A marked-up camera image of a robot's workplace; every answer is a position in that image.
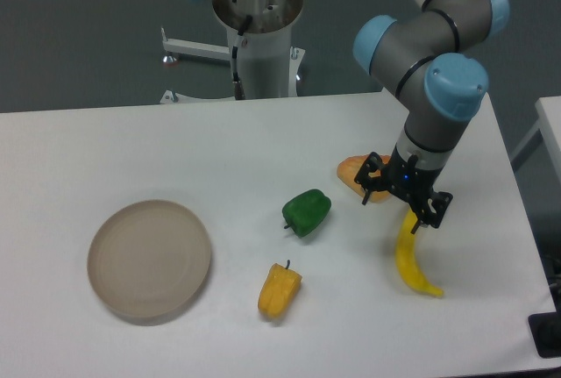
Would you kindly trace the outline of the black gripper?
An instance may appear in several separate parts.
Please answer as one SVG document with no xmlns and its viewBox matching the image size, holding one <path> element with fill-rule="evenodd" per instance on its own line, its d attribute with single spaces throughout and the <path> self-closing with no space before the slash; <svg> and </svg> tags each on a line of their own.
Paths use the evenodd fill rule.
<svg viewBox="0 0 561 378">
<path fill-rule="evenodd" d="M 388 163 L 378 153 L 370 153 L 354 178 L 364 191 L 361 203 L 366 205 L 372 194 L 388 191 L 407 202 L 415 214 L 413 234 L 420 227 L 438 229 L 453 195 L 436 192 L 434 185 L 450 155 L 450 151 L 434 153 L 411 143 L 397 143 Z"/>
</svg>

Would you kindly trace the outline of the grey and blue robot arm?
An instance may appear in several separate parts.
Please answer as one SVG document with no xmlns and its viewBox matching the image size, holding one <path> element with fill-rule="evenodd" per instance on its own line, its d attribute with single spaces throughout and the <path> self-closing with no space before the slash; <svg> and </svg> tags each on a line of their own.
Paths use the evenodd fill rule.
<svg viewBox="0 0 561 378">
<path fill-rule="evenodd" d="M 438 227 L 451 195 L 434 184 L 479 110 L 486 70 L 465 50 L 509 20 L 508 0 L 415 0 L 420 14 L 401 23 L 377 16 L 359 30 L 355 61 L 407 110 L 389 160 L 371 153 L 355 182 L 367 195 L 386 191 L 406 202 L 415 226 Z M 289 47 L 303 0 L 211 0 L 228 34 L 237 100 L 285 97 Z"/>
</svg>

